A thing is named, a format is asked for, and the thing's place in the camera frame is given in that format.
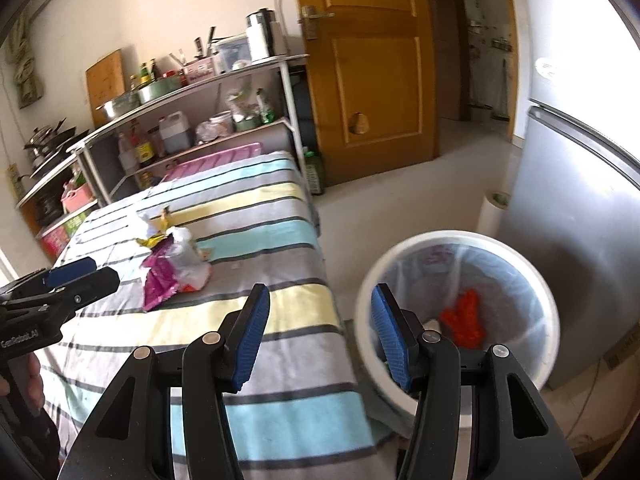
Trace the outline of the person's left hand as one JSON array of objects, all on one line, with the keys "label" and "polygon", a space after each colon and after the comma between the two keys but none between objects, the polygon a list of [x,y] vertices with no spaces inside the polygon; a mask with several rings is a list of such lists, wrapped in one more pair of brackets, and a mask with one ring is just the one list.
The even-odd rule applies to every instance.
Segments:
[{"label": "person's left hand", "polygon": [[19,374],[17,383],[24,387],[24,399],[36,411],[40,412],[46,397],[43,392],[43,381],[40,374],[40,362],[34,352],[10,361],[12,375]]}]

